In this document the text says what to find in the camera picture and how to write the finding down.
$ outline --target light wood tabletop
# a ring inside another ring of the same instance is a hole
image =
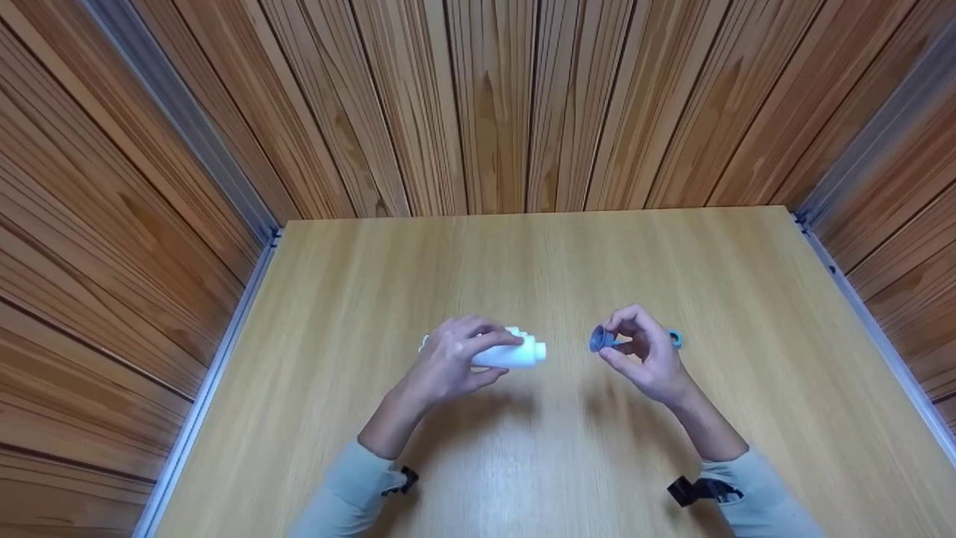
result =
[[[726,535],[665,490],[699,470],[676,420],[588,352],[633,302],[830,535],[956,533],[956,470],[791,216],[748,208],[290,223],[159,534],[282,535],[423,335],[478,312],[548,360],[425,419],[375,534]]]

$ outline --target hand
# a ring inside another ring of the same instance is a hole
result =
[[[605,347],[597,354],[611,368],[623,374],[647,397],[666,406],[678,404],[696,387],[684,369],[681,357],[670,341],[670,333],[661,327],[639,304],[626,306],[602,324],[615,335],[630,336],[631,341]],[[627,355],[640,358],[636,361]]]
[[[418,359],[396,387],[407,399],[431,406],[486,387],[508,369],[471,370],[471,359],[495,346],[520,346],[523,339],[479,316],[450,319],[428,336]]]

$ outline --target wrist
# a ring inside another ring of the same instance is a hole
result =
[[[432,408],[433,403],[410,391],[404,383],[399,383],[389,391],[381,401],[382,407],[389,410],[395,419],[418,422]]]
[[[702,404],[707,402],[707,397],[704,395],[704,391],[697,385],[697,382],[690,377],[689,374],[685,375],[678,387],[674,390],[673,396],[668,399],[668,401],[663,402],[668,409],[673,413],[678,412],[688,412],[693,411],[694,409],[699,409]]]

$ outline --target right hand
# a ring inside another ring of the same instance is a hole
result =
[[[681,356],[670,341],[670,333],[639,304],[616,311],[601,324],[631,341],[604,347],[597,354],[614,370],[631,380],[647,397],[666,406],[678,404],[696,384],[684,369]],[[637,355],[634,360],[628,355]]]

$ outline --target blue suction cup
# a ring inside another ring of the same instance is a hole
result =
[[[677,349],[680,349],[681,346],[684,345],[684,337],[681,336],[680,332],[674,329],[670,329],[668,332],[670,332],[671,344],[673,344]],[[597,353],[603,347],[613,347],[617,344],[622,344],[622,342],[615,342],[615,340],[616,337],[614,336],[614,333],[608,332],[607,329],[601,325],[598,325],[593,331],[591,331],[591,342],[588,345],[588,348],[592,353]]]
[[[608,332],[604,327],[598,325],[591,332],[591,344],[589,345],[592,353],[597,353],[602,347],[613,346],[616,342],[613,333]]]

